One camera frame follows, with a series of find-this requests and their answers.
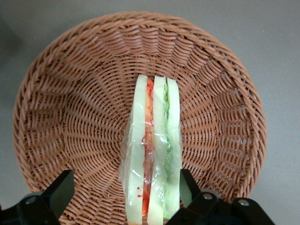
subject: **plastic wrap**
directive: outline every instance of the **plastic wrap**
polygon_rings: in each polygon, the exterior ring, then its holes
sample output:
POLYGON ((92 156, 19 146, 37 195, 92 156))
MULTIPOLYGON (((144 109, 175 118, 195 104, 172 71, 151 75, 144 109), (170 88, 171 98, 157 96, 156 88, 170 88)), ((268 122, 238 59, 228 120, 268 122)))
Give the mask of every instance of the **plastic wrap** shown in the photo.
POLYGON ((120 179, 129 224, 163 224, 180 207, 182 165, 177 83, 138 77, 134 102, 121 143, 120 179))

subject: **gray table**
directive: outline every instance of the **gray table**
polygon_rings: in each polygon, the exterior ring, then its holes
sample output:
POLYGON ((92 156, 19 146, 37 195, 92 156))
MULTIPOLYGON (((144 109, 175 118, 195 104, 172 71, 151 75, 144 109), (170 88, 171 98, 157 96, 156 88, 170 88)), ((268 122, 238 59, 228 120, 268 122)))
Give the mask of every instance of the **gray table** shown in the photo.
POLYGON ((27 68, 58 35, 93 17, 118 11, 183 17, 231 48, 262 98, 268 152, 251 198, 277 225, 300 223, 300 1, 289 0, 1 0, 0 204, 29 192, 18 168, 12 111, 27 68))

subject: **woven basket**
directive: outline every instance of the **woven basket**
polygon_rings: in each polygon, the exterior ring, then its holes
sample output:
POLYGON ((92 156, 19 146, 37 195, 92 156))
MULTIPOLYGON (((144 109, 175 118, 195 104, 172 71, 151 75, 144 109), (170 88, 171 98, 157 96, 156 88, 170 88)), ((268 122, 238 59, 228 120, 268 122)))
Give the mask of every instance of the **woven basket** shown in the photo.
POLYGON ((126 224, 118 179, 139 74, 180 89, 183 167, 227 201, 247 197, 266 150, 263 108, 241 61, 178 17, 123 12, 81 23, 32 63, 14 111, 15 152, 31 191, 65 169, 75 196, 63 224, 126 224))

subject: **black clamp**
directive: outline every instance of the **black clamp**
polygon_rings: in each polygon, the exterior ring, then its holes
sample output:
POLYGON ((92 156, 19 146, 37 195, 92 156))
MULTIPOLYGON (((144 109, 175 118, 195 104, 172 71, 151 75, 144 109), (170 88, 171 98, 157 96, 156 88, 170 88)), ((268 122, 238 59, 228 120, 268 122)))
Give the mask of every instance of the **black clamp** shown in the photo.
POLYGON ((202 192, 189 170, 180 172, 181 208, 167 225, 275 225, 255 201, 237 198, 229 204, 202 192))
POLYGON ((65 170, 41 195, 25 197, 15 206, 0 210, 0 225, 60 225, 58 219, 74 192, 73 171, 65 170))

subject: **sandwich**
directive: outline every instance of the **sandwich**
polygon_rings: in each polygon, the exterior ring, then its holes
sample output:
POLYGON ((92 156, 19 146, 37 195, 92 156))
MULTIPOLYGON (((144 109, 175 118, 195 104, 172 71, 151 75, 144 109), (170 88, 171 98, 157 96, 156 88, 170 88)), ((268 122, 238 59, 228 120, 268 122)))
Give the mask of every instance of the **sandwich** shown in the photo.
POLYGON ((121 147, 128 224, 162 225, 180 208, 180 99, 175 80, 139 75, 121 147))

